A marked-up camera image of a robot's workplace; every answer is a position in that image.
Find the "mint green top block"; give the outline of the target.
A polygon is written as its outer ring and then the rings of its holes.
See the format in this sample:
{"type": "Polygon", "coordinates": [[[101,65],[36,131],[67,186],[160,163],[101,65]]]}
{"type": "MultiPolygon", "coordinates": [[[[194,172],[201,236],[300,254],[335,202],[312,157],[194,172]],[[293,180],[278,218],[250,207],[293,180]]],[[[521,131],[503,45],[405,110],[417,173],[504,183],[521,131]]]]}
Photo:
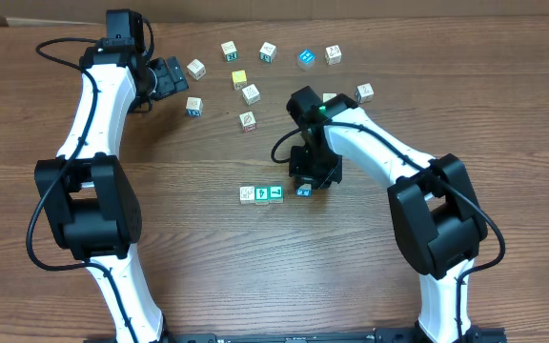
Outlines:
{"type": "Polygon", "coordinates": [[[284,202],[284,189],[282,186],[270,186],[269,187],[269,202],[270,203],[283,203],[284,202]]]}

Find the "green top wooden block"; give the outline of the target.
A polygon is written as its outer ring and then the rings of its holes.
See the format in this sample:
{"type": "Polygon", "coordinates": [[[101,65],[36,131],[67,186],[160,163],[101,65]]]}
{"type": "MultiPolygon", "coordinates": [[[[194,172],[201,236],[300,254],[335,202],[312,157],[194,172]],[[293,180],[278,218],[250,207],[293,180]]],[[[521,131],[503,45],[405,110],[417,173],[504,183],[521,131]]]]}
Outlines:
{"type": "Polygon", "coordinates": [[[254,188],[254,202],[256,205],[267,205],[270,203],[270,193],[268,187],[254,188]]]}

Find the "cream turtle wooden block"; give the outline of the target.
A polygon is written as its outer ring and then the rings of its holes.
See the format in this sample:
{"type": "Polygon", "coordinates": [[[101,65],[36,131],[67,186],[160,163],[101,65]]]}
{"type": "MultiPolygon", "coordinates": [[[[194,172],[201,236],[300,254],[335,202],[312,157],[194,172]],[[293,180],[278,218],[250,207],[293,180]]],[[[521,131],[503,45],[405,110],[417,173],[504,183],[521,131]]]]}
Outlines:
{"type": "Polygon", "coordinates": [[[322,100],[327,102],[336,97],[336,93],[325,92],[322,96],[322,100]]]}

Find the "green R wooden block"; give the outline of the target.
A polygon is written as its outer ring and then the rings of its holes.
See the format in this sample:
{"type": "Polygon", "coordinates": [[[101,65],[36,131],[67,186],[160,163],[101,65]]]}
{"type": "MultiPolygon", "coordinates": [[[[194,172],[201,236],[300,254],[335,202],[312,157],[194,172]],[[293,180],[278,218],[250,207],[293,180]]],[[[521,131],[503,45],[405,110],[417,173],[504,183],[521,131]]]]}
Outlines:
{"type": "Polygon", "coordinates": [[[241,186],[239,188],[239,201],[241,204],[254,204],[255,203],[255,187],[241,186]]]}

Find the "cream block red letter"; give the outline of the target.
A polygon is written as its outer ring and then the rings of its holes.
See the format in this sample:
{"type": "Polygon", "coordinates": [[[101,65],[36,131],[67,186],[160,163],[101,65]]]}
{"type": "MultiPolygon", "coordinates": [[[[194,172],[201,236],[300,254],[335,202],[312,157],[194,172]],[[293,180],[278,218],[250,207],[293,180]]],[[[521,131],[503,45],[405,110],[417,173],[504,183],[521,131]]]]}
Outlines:
{"type": "Polygon", "coordinates": [[[254,114],[251,111],[241,113],[239,115],[241,128],[244,132],[253,131],[256,129],[256,121],[254,114]]]}

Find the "yellow S wooden block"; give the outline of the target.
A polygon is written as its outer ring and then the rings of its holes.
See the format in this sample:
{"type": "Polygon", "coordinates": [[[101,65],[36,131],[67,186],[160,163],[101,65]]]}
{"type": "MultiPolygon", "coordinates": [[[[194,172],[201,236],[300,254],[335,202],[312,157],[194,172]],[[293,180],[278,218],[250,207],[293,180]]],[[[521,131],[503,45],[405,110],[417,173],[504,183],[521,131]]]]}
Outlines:
{"type": "Polygon", "coordinates": [[[251,84],[242,89],[243,98],[248,106],[256,103],[261,99],[259,90],[255,84],[251,84]]]}

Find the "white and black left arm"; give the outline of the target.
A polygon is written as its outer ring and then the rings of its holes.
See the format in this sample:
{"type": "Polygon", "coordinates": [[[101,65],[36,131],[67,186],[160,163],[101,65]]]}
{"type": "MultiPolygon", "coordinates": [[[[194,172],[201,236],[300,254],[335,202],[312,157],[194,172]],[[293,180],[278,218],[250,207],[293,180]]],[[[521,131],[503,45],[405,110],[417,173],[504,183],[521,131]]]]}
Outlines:
{"type": "Polygon", "coordinates": [[[94,278],[115,325],[115,342],[168,342],[164,314],[143,273],[137,242],[142,215],[119,161],[127,115],[140,87],[129,65],[93,64],[70,133],[34,179],[56,244],[94,278]]]}

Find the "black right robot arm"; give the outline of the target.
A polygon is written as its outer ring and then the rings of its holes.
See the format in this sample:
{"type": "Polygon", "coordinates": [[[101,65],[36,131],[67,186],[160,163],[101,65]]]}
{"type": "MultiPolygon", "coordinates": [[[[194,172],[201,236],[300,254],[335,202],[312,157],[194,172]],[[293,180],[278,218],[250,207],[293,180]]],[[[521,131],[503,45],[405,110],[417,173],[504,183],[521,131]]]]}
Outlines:
{"type": "Polygon", "coordinates": [[[304,140],[287,161],[297,191],[340,182],[343,159],[386,187],[397,246],[419,274],[416,337],[477,341],[465,279],[487,228],[463,163],[452,154],[434,158],[408,147],[344,94],[324,102],[306,87],[292,94],[286,110],[304,140]]]}

